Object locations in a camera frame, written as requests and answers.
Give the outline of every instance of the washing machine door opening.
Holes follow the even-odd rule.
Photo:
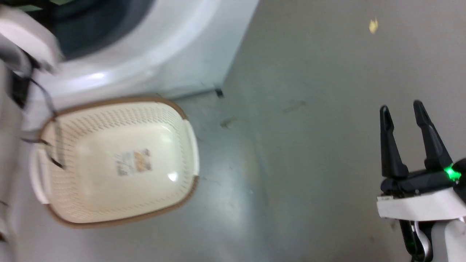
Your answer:
[[[127,35],[156,0],[4,0],[58,39],[66,60],[94,53]]]

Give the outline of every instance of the concrete floor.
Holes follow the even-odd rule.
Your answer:
[[[193,199],[146,221],[72,230],[20,188],[18,261],[408,261],[398,224],[377,215],[378,109],[390,106],[410,170],[425,157],[417,98],[452,158],[465,156],[465,7],[263,0],[225,98],[178,101],[200,148]],[[18,180],[28,185],[27,172]]]

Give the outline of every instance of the laundry basket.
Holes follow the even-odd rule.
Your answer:
[[[37,199],[59,222],[100,227],[141,220],[193,194],[198,147],[175,103],[124,98],[65,110],[56,120],[45,124],[44,143],[32,150],[30,176]]]

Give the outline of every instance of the yellow paint chip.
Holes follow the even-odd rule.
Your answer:
[[[378,21],[377,21],[377,18],[374,20],[370,20],[369,22],[369,31],[371,34],[375,34],[377,32],[377,29],[378,29]]]

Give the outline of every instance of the green light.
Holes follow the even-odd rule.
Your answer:
[[[461,177],[461,173],[456,172],[452,169],[453,164],[449,167],[446,167],[444,171],[448,174],[448,178],[453,181],[457,181]]]

